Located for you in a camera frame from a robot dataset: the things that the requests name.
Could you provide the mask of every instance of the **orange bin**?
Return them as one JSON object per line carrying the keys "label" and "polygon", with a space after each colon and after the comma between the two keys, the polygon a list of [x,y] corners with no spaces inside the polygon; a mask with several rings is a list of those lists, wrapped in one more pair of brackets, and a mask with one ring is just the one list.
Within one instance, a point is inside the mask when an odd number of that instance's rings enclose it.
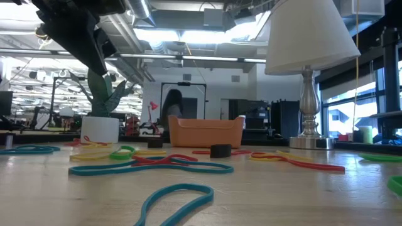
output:
{"label": "orange bin", "polygon": [[239,148],[243,123],[243,117],[203,120],[169,116],[170,142],[173,147],[209,148],[215,144],[231,144],[232,148]]}

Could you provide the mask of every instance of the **potted plant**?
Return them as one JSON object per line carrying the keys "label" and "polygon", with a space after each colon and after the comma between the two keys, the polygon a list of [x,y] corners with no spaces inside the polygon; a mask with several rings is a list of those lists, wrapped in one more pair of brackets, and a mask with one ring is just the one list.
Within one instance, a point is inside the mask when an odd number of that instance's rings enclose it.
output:
{"label": "potted plant", "polygon": [[71,72],[70,74],[71,79],[78,83],[92,104],[91,116],[82,118],[81,141],[85,142],[84,136],[88,136],[94,142],[117,143],[119,119],[110,118],[110,113],[119,105],[121,97],[129,95],[135,84],[126,89],[127,81],[122,81],[113,92],[109,75],[103,77],[89,69],[87,79],[91,97],[81,85],[79,78]]}

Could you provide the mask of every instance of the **lamp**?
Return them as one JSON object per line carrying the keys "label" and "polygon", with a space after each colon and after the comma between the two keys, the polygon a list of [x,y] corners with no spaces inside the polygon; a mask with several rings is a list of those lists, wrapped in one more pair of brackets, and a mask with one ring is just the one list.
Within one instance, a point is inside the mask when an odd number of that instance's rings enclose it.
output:
{"label": "lamp", "polygon": [[313,71],[360,56],[333,0],[280,0],[271,10],[265,74],[303,75],[300,112],[303,132],[290,138],[291,148],[332,149],[333,139],[317,132],[321,103]]}

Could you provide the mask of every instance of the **table surface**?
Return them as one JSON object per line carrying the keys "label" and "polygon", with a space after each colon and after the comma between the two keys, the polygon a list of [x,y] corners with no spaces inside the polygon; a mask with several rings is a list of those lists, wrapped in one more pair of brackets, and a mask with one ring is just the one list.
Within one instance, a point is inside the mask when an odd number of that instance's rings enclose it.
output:
{"label": "table surface", "polygon": [[[146,144],[126,145],[146,149]],[[176,183],[208,185],[215,190],[213,203],[197,209],[179,225],[402,225],[402,199],[386,186],[389,176],[402,175],[402,164],[371,163],[352,151],[242,147],[308,156],[316,163],[345,166],[344,174],[299,168],[286,162],[251,161],[241,155],[214,160],[234,167],[234,173],[227,175],[150,169],[75,176],[68,174],[69,167],[112,162],[72,162],[71,154],[95,150],[59,146],[61,151],[48,155],[0,156],[1,225],[131,226],[149,195]],[[194,148],[165,146],[168,154],[210,161],[207,155],[191,154]],[[146,225],[160,225],[198,196],[200,193],[195,191],[167,195],[153,205]]]}

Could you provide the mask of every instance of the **woman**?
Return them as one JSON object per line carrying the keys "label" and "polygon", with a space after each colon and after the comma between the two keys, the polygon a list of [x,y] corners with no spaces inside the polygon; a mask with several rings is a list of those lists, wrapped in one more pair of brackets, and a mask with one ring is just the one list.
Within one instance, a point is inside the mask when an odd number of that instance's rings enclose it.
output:
{"label": "woman", "polygon": [[168,92],[162,107],[161,125],[163,126],[163,137],[169,136],[169,116],[181,117],[183,114],[183,97],[177,89]]}

